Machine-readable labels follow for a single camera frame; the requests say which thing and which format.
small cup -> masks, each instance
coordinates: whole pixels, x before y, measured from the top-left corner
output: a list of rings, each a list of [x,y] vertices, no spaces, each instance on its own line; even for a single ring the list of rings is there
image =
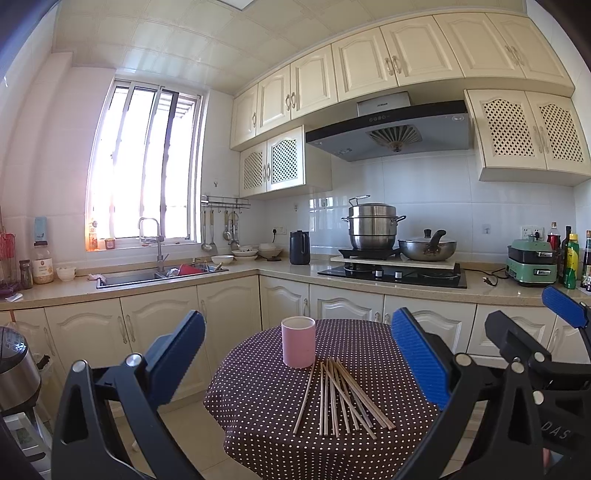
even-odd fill
[[[289,317],[281,321],[283,363],[292,368],[308,368],[316,360],[316,321],[309,317]]]

spice jar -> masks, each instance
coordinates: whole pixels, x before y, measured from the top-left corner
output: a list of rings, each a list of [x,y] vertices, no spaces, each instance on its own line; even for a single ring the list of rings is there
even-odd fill
[[[33,288],[33,271],[31,270],[31,260],[21,260],[18,265],[21,268],[21,287],[23,290]]]

stack of bowls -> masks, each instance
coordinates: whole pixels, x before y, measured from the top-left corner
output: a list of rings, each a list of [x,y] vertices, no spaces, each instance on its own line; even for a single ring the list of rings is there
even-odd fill
[[[252,245],[239,247],[238,250],[232,250],[232,255],[234,255],[234,258],[239,262],[251,262],[256,260],[257,254],[258,248],[255,248]]]

cream cabinet door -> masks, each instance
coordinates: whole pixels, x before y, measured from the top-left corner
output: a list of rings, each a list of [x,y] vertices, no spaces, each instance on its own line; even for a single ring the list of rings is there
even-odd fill
[[[290,68],[292,119],[337,103],[335,62],[330,45],[297,59]]]
[[[207,320],[207,360],[215,375],[234,347],[261,331],[258,276],[199,285],[197,294]]]
[[[485,332],[485,320],[497,310],[509,316],[517,325],[529,333],[541,346],[548,347],[556,314],[546,307],[499,307],[478,305],[474,328],[468,344],[468,353],[483,356],[500,356],[499,349],[489,340]]]
[[[332,44],[339,102],[397,87],[384,36],[373,28]]]
[[[431,16],[381,27],[399,85],[462,78],[460,64]]]
[[[132,352],[119,299],[45,309],[64,369],[80,359],[92,368],[120,364]]]
[[[486,14],[515,54],[525,77],[574,89],[569,74],[542,32],[528,17]]]
[[[240,153],[240,197],[267,191],[267,142]]]
[[[240,145],[256,135],[256,106],[258,85],[255,85],[234,99],[232,107],[232,129],[230,147]]]
[[[525,75],[505,39],[484,13],[435,15],[466,77]]]
[[[281,324],[288,317],[310,315],[310,285],[281,278],[259,277],[262,327]]]
[[[530,102],[518,90],[468,90],[487,167],[546,170]]]
[[[197,287],[122,297],[121,308],[132,350],[146,353],[156,338],[172,333],[191,310],[199,311]],[[209,385],[212,378],[205,349],[204,342],[173,400],[203,391]]]
[[[562,318],[556,317],[554,331],[548,345],[554,362],[588,364],[589,354],[579,330],[571,327]]]
[[[392,314],[406,307],[427,332],[439,335],[453,353],[465,352],[474,323],[476,305],[447,301],[384,298],[384,323],[391,324]]]
[[[548,170],[591,175],[589,149],[570,98],[527,92],[541,135]]]
[[[259,82],[257,135],[291,120],[290,86],[289,65]]]
[[[267,140],[267,191],[304,184],[304,130],[298,127]]]
[[[342,288],[310,285],[312,318],[382,321],[384,296]]]

countertop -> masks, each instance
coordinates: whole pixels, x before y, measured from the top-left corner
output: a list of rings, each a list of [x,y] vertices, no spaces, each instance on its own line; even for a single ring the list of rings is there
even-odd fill
[[[95,281],[89,281],[86,277],[77,277],[70,282],[62,282],[56,279],[50,284],[36,285],[30,290],[23,290],[23,298],[21,300],[12,303],[7,301],[0,302],[0,310],[33,309],[80,303],[83,301],[114,299],[142,293],[170,290],[172,288],[231,280],[250,275],[263,275],[326,287],[346,288],[348,290],[414,299],[459,301],[500,306],[543,306],[541,301],[542,288],[522,287],[512,279],[499,280],[499,284],[496,287],[491,287],[482,281],[483,274],[478,272],[466,272],[467,289],[421,287],[318,275],[319,271],[336,265],[339,264],[318,260],[312,260],[310,265],[291,265],[286,258],[283,258],[280,262],[268,262],[264,259],[246,263],[237,263],[235,261],[231,265],[225,265],[225,268],[228,269],[225,272],[203,275],[196,278],[177,277],[149,284],[111,287],[100,290],[96,288]],[[579,290],[564,289],[564,291],[576,300],[588,298],[585,293]]]

